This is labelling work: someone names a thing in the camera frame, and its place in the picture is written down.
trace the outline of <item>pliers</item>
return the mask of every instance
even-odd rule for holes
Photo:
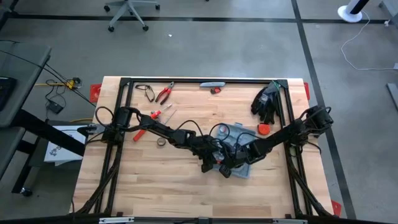
[[[155,102],[157,103],[160,99],[160,97],[166,93],[166,97],[160,102],[160,105],[164,104],[167,100],[167,98],[169,97],[170,93],[172,92],[172,88],[174,86],[174,82],[171,82],[166,88],[164,88],[164,90],[162,90],[156,97]]]

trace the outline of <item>concrete floor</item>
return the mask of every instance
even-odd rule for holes
[[[20,0],[20,14],[105,16],[105,0]],[[290,0],[161,0],[160,12],[139,7],[142,16],[295,18]],[[338,19],[336,10],[348,1],[297,0],[303,19]],[[387,19],[371,1],[371,19]],[[83,80],[81,92],[101,83],[106,75],[181,77],[303,78],[311,83],[296,23],[151,21],[143,32],[136,21],[121,21],[115,32],[107,21],[9,19],[0,39],[45,44],[53,48],[49,62],[67,77]],[[333,132],[356,217],[397,222],[398,168],[396,145],[398,112],[386,88],[398,83],[396,71],[356,71],[340,52],[362,24],[304,24],[325,104],[332,107]],[[392,67],[398,62],[398,31],[370,24],[346,48],[357,67]],[[38,82],[52,78],[43,72]],[[44,95],[34,88],[24,108],[44,119]],[[317,103],[311,89],[311,105]],[[93,107],[66,92],[68,106],[50,119],[90,118]],[[42,104],[32,110],[33,105]],[[342,203],[326,137],[320,138],[322,159],[331,198]],[[0,182],[0,218],[40,217],[68,212],[77,172],[35,170],[29,184],[34,196],[9,193],[23,161],[14,156],[7,177]],[[35,203],[46,204],[46,209]]]

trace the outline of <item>chair wheel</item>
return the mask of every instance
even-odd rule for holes
[[[32,196],[33,192],[31,190],[27,189],[27,188],[23,188],[22,191],[21,191],[21,194],[24,197],[30,197],[30,196]]]

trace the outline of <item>wooden workbench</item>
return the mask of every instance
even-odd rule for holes
[[[120,78],[104,77],[97,106],[114,109]],[[294,115],[298,118],[308,108],[303,80],[288,79],[288,82]],[[157,95],[168,83],[150,85]],[[256,130],[258,115],[251,114],[250,105],[262,87],[259,84],[227,84],[221,93],[211,95],[208,88],[199,88],[197,83],[175,83],[165,104],[172,103],[173,106],[161,115],[160,120],[164,121],[177,110],[167,123],[171,128],[192,119],[204,133],[220,122],[239,122],[245,128]],[[282,102],[289,124],[283,93]],[[158,103],[149,103],[144,91],[137,89],[133,91],[131,106],[144,114],[163,108]],[[106,110],[99,110],[98,114],[103,123],[111,121]],[[135,118],[131,120],[131,125],[134,124],[137,124]],[[191,123],[183,128],[197,130]],[[279,118],[275,117],[271,131],[274,133],[280,128]],[[138,142],[132,140],[134,135],[126,133],[125,136],[113,213],[123,212],[124,216],[134,217],[284,218],[287,213],[294,215],[283,145],[278,145],[264,160],[252,165],[250,179],[232,176],[225,179],[217,171],[201,173],[201,161],[188,150],[176,149],[168,143],[159,147],[156,144],[159,137],[155,134],[146,132]],[[73,196],[76,210],[99,184],[105,150],[106,144],[101,142],[93,142],[86,148]],[[308,186],[332,213],[318,149],[306,145],[302,156]],[[108,190],[105,192],[102,208],[108,198]],[[301,190],[298,194],[300,206],[305,211]]]

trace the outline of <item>black glove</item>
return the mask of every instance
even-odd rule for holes
[[[269,85],[264,87],[253,100],[251,104],[251,112],[253,114],[258,113],[260,116],[260,122],[264,124],[272,124],[274,121],[274,113],[276,112],[279,116],[279,111],[277,110],[277,94],[278,87],[276,85]]]

